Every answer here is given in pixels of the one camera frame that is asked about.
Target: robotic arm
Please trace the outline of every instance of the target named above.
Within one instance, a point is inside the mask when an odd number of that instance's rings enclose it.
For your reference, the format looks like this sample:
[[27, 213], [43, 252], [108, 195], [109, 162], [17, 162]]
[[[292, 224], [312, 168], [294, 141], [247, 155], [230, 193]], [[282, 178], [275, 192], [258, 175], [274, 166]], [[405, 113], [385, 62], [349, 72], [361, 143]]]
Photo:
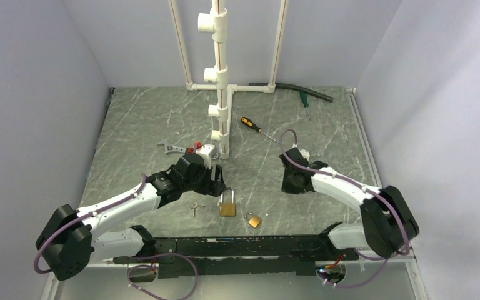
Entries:
[[297, 147], [280, 158], [285, 168], [283, 192], [326, 194], [361, 215], [362, 222], [336, 223], [321, 233], [336, 249], [366, 248], [390, 258], [419, 234], [417, 222], [396, 187], [379, 189], [343, 176], [324, 162], [309, 164]]
[[[34, 268], [39, 273], [52, 271], [59, 280], [66, 280], [89, 263], [153, 255], [156, 240], [144, 227], [133, 226], [121, 232], [108, 232], [109, 229], [176, 201], [188, 191], [218, 197], [227, 187], [221, 177], [221, 167], [211, 166], [213, 151], [214, 146], [205, 145], [196, 153], [185, 154], [168, 170], [143, 175], [140, 185], [99, 204], [77, 210], [69, 205], [59, 207], [36, 241], [39, 252]], [[418, 235], [418, 225], [395, 187], [367, 186], [338, 174], [323, 162], [309, 164], [297, 147], [280, 157], [285, 168], [283, 192], [327, 194], [361, 214], [362, 222], [335, 223], [319, 235], [328, 253], [339, 255], [344, 251], [348, 253], [349, 249], [368, 248], [383, 258], [390, 258]], [[315, 255], [309, 251], [312, 250], [290, 252], [293, 256], [311, 259]], [[50, 269], [39, 269], [41, 256]]]
[[[211, 166], [214, 145], [204, 145], [182, 156], [168, 170], [143, 175], [140, 185], [104, 202], [74, 210], [59, 207], [36, 241], [34, 262], [38, 273], [52, 271], [59, 280], [69, 279], [89, 263], [119, 256], [148, 256], [155, 240], [142, 226], [108, 232], [114, 225], [146, 211], [159, 209], [194, 191], [218, 197], [226, 190], [221, 167]], [[40, 270], [43, 256], [49, 270]]]

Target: padlock shackle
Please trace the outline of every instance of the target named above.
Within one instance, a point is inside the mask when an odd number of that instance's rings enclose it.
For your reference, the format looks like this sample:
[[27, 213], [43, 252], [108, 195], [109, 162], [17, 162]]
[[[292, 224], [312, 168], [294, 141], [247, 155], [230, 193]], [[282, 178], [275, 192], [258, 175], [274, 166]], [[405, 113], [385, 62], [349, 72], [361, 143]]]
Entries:
[[226, 191], [231, 191], [231, 203], [234, 204], [234, 190], [230, 187], [226, 187], [225, 191], [220, 195], [220, 203], [223, 203], [223, 195]]

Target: adjustable wrench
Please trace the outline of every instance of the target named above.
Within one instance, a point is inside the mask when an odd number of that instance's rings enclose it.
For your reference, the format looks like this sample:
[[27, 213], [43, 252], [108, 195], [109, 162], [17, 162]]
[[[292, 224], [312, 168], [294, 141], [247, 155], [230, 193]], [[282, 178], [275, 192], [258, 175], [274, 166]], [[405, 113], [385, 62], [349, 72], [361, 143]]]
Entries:
[[167, 139], [161, 140], [157, 145], [164, 145], [165, 153], [172, 153], [172, 152], [186, 153], [187, 152], [187, 147], [178, 147]]

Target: white wall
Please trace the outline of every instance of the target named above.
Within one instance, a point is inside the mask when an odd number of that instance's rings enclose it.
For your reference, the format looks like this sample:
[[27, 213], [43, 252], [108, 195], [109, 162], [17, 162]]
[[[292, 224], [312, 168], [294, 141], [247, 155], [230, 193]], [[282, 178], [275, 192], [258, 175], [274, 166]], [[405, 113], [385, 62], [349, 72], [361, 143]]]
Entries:
[[0, 299], [39, 299], [34, 242], [79, 203], [108, 85], [62, 1], [0, 1]]
[[357, 101], [431, 299], [480, 299], [480, 1], [404, 1]]
[[[64, 0], [110, 86], [180, 86], [183, 68], [169, 1]], [[288, 1], [277, 80], [355, 86], [401, 0]], [[178, 0], [192, 79], [214, 65], [198, 14], [210, 0]], [[269, 81], [280, 0], [229, 0], [227, 65], [231, 83]]]

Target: tabletop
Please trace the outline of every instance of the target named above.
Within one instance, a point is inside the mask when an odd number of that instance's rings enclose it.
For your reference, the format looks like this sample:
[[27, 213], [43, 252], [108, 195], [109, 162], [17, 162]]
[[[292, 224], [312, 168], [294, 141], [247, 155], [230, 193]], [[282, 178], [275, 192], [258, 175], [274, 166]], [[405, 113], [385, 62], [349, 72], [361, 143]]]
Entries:
[[[234, 189], [236, 217], [218, 216], [218, 199], [186, 192], [161, 209], [136, 216], [111, 231], [143, 225], [156, 237], [257, 236], [317, 234], [335, 222], [353, 223], [359, 214], [329, 196], [309, 192], [281, 192], [284, 168], [279, 145], [240, 123], [252, 119], [278, 139], [287, 128], [296, 130], [299, 147], [310, 161], [324, 161], [343, 175], [373, 184], [366, 153], [352, 106], [343, 87], [311, 87], [334, 97], [327, 102], [309, 96], [309, 120], [299, 92], [276, 90], [235, 92], [232, 104], [231, 155], [216, 160], [223, 166], [227, 186]], [[211, 140], [218, 121], [207, 115], [216, 104], [216, 91], [187, 91], [185, 87], [116, 88], [96, 146], [81, 206], [100, 203], [139, 184], [150, 175], [175, 164], [181, 153], [164, 153], [158, 146], [169, 139], [189, 147]], [[290, 148], [293, 138], [285, 137]], [[193, 216], [191, 204], [205, 205]], [[253, 213], [262, 223], [252, 228], [243, 218]]]

